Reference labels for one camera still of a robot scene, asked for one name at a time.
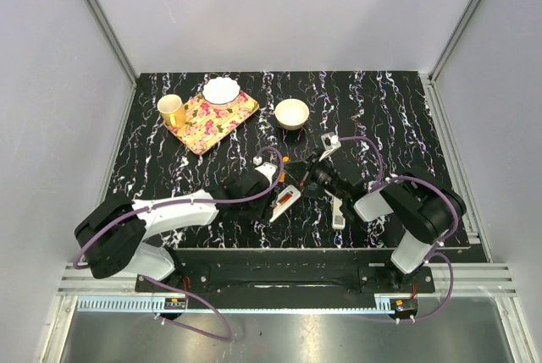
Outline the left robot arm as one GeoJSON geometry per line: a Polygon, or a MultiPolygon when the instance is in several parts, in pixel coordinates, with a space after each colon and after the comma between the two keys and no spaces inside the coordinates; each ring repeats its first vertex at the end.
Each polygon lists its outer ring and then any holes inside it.
{"type": "Polygon", "coordinates": [[[75,228],[82,254],[74,267],[90,269],[96,279],[139,273],[153,278],[163,290],[174,291],[184,278],[180,263],[171,250],[147,240],[180,228],[268,221],[278,174],[279,168],[266,162],[238,178],[175,198],[142,201],[116,193],[75,228]]]}

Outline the aluminium frame post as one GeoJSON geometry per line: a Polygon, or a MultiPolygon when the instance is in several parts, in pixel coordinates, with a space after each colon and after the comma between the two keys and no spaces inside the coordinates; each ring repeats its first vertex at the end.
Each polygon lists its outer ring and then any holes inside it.
{"type": "Polygon", "coordinates": [[[467,6],[462,12],[460,19],[458,20],[454,30],[451,33],[448,42],[445,44],[444,50],[437,59],[433,69],[429,73],[429,80],[434,83],[444,70],[444,67],[450,60],[453,52],[455,51],[457,45],[459,44],[462,36],[466,32],[468,26],[473,20],[473,17],[480,8],[484,0],[469,0],[467,6]]]}
{"type": "Polygon", "coordinates": [[[102,32],[102,35],[104,36],[107,44],[109,45],[113,55],[115,56],[125,77],[132,85],[135,85],[139,78],[139,75],[131,64],[125,50],[122,48],[119,38],[116,36],[113,27],[111,26],[99,0],[84,1],[92,17],[96,21],[98,28],[102,32]]]}

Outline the yellow mug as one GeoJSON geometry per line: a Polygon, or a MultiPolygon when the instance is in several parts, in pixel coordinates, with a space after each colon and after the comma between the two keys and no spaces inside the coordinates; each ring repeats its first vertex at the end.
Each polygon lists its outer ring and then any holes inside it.
{"type": "Polygon", "coordinates": [[[185,125],[185,107],[179,96],[163,96],[158,101],[157,108],[166,126],[179,129],[185,125]]]}

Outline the red orange battery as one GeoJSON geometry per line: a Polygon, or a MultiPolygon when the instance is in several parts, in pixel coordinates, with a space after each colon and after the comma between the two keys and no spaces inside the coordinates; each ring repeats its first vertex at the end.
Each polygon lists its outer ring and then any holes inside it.
{"type": "Polygon", "coordinates": [[[277,203],[280,204],[280,205],[283,205],[283,204],[285,204],[286,202],[288,202],[292,196],[293,196],[293,195],[292,195],[291,193],[286,193],[286,194],[282,195],[282,196],[277,200],[277,203]]]}

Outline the floral rectangular tray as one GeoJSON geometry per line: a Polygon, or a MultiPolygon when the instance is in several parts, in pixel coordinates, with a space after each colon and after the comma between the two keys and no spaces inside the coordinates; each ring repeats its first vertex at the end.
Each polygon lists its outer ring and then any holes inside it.
{"type": "Polygon", "coordinates": [[[226,109],[212,108],[198,94],[184,104],[186,123],[180,129],[165,125],[196,155],[203,155],[259,109],[258,102],[241,91],[236,103],[226,109]]]}

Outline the right aluminium frame post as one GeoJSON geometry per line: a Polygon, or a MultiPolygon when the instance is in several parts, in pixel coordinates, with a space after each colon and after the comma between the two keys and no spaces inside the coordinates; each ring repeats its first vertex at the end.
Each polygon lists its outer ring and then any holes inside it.
{"type": "Polygon", "coordinates": [[[429,73],[429,80],[434,83],[444,70],[444,67],[450,60],[453,52],[455,51],[457,45],[459,44],[462,36],[466,32],[468,26],[473,20],[473,17],[480,8],[484,0],[469,0],[467,6],[462,12],[460,19],[458,20],[454,30],[451,33],[448,42],[445,44],[444,50],[437,59],[433,69],[429,73]]]}

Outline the black remote control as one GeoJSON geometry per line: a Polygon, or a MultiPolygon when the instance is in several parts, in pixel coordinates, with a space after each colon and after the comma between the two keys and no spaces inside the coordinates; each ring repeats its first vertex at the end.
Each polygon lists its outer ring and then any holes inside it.
{"type": "Polygon", "coordinates": [[[303,195],[312,199],[319,198],[319,196],[322,195],[321,187],[316,182],[312,181],[305,186],[303,195]]]}

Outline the left aluminium frame post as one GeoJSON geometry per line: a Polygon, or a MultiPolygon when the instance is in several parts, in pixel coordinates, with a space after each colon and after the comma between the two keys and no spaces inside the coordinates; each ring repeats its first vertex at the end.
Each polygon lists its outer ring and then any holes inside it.
{"type": "Polygon", "coordinates": [[[107,44],[109,45],[113,55],[115,56],[125,77],[132,85],[135,85],[139,78],[139,75],[131,64],[125,50],[122,48],[119,38],[116,36],[113,27],[111,26],[99,0],[84,1],[92,17],[96,21],[98,28],[102,32],[102,35],[104,36],[107,44]]]}

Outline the white remote blue batteries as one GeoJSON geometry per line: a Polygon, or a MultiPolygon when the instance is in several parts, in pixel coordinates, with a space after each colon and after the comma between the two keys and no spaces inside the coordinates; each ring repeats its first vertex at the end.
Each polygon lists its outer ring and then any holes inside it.
{"type": "Polygon", "coordinates": [[[342,200],[334,196],[332,205],[332,228],[333,230],[343,230],[346,227],[346,219],[341,210],[342,200]]]}

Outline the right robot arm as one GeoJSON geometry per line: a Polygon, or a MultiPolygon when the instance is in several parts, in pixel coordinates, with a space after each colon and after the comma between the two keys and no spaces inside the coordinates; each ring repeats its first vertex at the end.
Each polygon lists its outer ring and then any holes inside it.
{"type": "Polygon", "coordinates": [[[370,223],[390,214],[399,219],[406,232],[384,273],[386,284],[396,292],[414,284],[415,271],[455,233],[467,210],[464,200],[450,186],[421,168],[411,168],[370,191],[362,183],[341,178],[329,160],[317,154],[288,163],[285,172],[286,179],[302,194],[325,192],[338,200],[341,217],[350,225],[370,223]]]}

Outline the white remote orange batteries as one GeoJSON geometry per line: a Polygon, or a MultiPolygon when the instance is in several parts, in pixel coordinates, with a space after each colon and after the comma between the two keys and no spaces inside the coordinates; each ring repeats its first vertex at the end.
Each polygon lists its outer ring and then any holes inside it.
{"type": "Polygon", "coordinates": [[[297,200],[301,198],[301,192],[292,184],[281,190],[273,205],[270,223],[275,222],[282,214],[291,208],[297,200]]]}

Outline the white scalloped bowl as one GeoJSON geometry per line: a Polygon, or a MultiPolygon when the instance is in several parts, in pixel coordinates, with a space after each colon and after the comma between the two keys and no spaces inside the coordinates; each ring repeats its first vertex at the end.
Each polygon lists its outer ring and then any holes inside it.
{"type": "Polygon", "coordinates": [[[209,80],[202,90],[203,98],[215,108],[229,108],[241,93],[239,84],[229,77],[217,77],[209,80]]]}

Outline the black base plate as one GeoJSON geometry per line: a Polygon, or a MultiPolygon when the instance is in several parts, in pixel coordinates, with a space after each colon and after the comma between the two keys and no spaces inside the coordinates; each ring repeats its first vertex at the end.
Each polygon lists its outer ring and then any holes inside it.
{"type": "Polygon", "coordinates": [[[164,283],[188,289],[219,309],[357,309],[377,294],[434,294],[428,267],[400,278],[390,250],[190,250],[164,283]]]}

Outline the beige round bowl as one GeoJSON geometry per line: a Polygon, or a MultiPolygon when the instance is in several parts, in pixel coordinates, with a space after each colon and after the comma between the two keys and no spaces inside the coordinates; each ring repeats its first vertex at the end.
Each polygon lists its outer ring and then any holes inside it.
{"type": "Polygon", "coordinates": [[[280,127],[286,130],[299,130],[309,117],[308,105],[298,99],[289,98],[281,101],[274,110],[280,127]]]}

